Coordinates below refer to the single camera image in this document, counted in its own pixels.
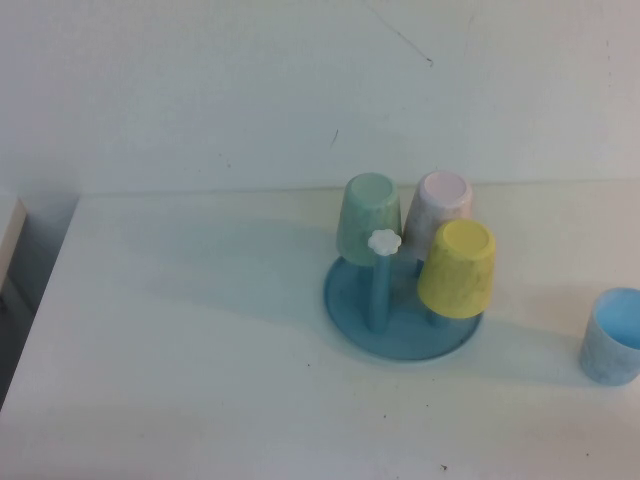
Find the table surface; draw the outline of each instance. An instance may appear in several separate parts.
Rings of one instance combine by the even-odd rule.
[[[81,199],[0,478],[639,478],[640,380],[598,386],[577,355],[596,295],[640,287],[640,182],[475,193],[493,303],[465,348],[410,364],[324,311],[340,190]]]

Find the plastic cup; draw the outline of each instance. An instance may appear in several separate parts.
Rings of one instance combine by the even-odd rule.
[[[361,267],[373,267],[377,258],[368,241],[375,230],[400,235],[400,201],[395,183],[379,173],[363,173],[345,188],[338,224],[340,255]]]
[[[471,185],[460,175],[437,171],[422,177],[407,214],[404,248],[418,260],[426,260],[438,228],[457,218],[471,218],[472,202]]]
[[[468,219],[442,225],[418,279],[418,296],[436,314],[467,319],[484,312],[493,288],[496,241]]]
[[[640,291],[614,288],[591,309],[580,365],[604,385],[624,385],[640,373]]]

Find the blue cup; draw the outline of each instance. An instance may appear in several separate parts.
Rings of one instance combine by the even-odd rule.
[[[614,288],[596,300],[580,351],[584,372],[604,385],[640,373],[640,290]]]

